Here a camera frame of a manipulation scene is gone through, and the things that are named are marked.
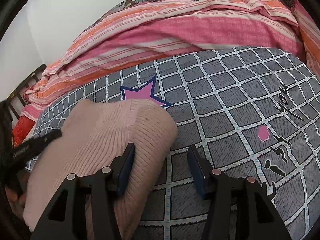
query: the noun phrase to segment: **wooden bed headboard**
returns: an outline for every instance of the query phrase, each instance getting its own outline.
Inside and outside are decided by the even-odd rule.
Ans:
[[[22,108],[28,104],[23,100],[23,92],[39,81],[46,67],[47,66],[45,64],[42,64],[40,67],[38,67],[28,77],[26,77],[25,80],[22,81],[20,85],[18,85],[18,87],[7,98],[8,106],[10,107],[10,111],[13,114],[12,124],[15,124],[18,121]]]

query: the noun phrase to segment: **bed frame slat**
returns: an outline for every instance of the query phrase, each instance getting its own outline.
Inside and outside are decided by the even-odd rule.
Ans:
[[[13,112],[14,116],[15,116],[17,119],[19,119],[19,115],[18,115],[17,111],[13,108],[13,106],[11,105],[11,103],[9,104],[9,107],[10,107],[11,111]]]
[[[19,119],[19,115],[17,113],[17,111],[14,109],[14,107],[12,106],[11,102],[14,98],[18,98],[19,101],[22,103],[23,106],[26,106],[28,103],[26,103],[22,96],[20,95],[21,90],[25,87],[25,88],[29,88],[29,82],[34,79],[36,82],[39,81],[37,74],[42,73],[45,69],[46,69],[46,65],[42,64],[40,67],[38,67],[35,71],[33,71],[24,81],[22,81],[20,83],[20,85],[18,85],[18,87],[11,93],[11,95],[7,98],[7,102],[8,105],[11,109],[11,111],[13,112],[14,116]]]
[[[22,96],[19,93],[17,94],[17,98],[19,99],[19,101],[22,103],[23,106],[26,106],[25,101],[23,100]]]

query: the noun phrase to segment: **black clamp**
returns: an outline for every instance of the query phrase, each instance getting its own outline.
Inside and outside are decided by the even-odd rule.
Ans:
[[[254,177],[231,178],[201,158],[197,148],[188,149],[188,164],[199,195],[210,199],[201,240],[228,240],[230,208],[237,204],[236,240],[291,240],[271,200]]]
[[[23,192],[16,175],[18,171],[24,169],[29,160],[38,156],[52,141],[61,136],[61,130],[54,130],[43,137],[32,138],[5,153],[0,159],[2,183],[17,192],[20,197]]]
[[[87,240],[85,203],[91,195],[92,223],[96,240],[121,240],[113,201],[128,185],[135,146],[129,143],[124,153],[93,175],[69,174],[45,208],[31,240]]]

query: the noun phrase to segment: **silver screw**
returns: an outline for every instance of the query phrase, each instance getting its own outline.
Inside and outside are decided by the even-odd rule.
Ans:
[[[256,182],[256,179],[254,177],[247,177],[247,181],[250,182],[250,183],[255,183]]]
[[[219,169],[213,169],[213,170],[212,170],[212,173],[213,173],[214,175],[220,175],[220,174],[221,174],[221,171],[220,171]]]
[[[101,171],[102,171],[102,173],[109,173],[111,171],[111,168],[110,167],[103,167]]]
[[[76,177],[76,175],[75,175],[74,173],[70,173],[70,174],[67,176],[67,179],[68,179],[68,180],[73,180],[75,177]]]

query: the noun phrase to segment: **bedding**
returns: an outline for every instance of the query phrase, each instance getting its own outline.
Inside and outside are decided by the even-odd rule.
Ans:
[[[28,141],[29,139],[32,138],[32,135],[33,135],[33,132],[34,132],[35,128],[36,128],[36,124],[33,125],[33,127],[30,130],[30,132],[27,134],[27,136],[23,140],[23,142],[26,142],[26,141]]]
[[[239,45],[281,48],[305,60],[298,23],[278,0],[161,0],[105,17],[25,92],[22,115],[106,74],[181,53]]]
[[[231,177],[266,185],[293,240],[320,215],[320,82],[283,50],[242,46],[153,60],[70,91],[47,107],[34,136],[61,128],[82,99],[146,98],[175,120],[178,137],[134,239],[200,239],[209,202],[196,193],[186,151]],[[36,158],[26,168],[32,170]],[[234,239],[235,214],[230,239]]]
[[[320,31],[308,12],[298,0],[294,0],[293,13],[299,24],[301,36],[306,50],[307,66],[320,76]]]
[[[12,130],[14,147],[17,147],[23,142],[35,124],[35,121],[27,118],[24,115],[19,118],[17,124]]]

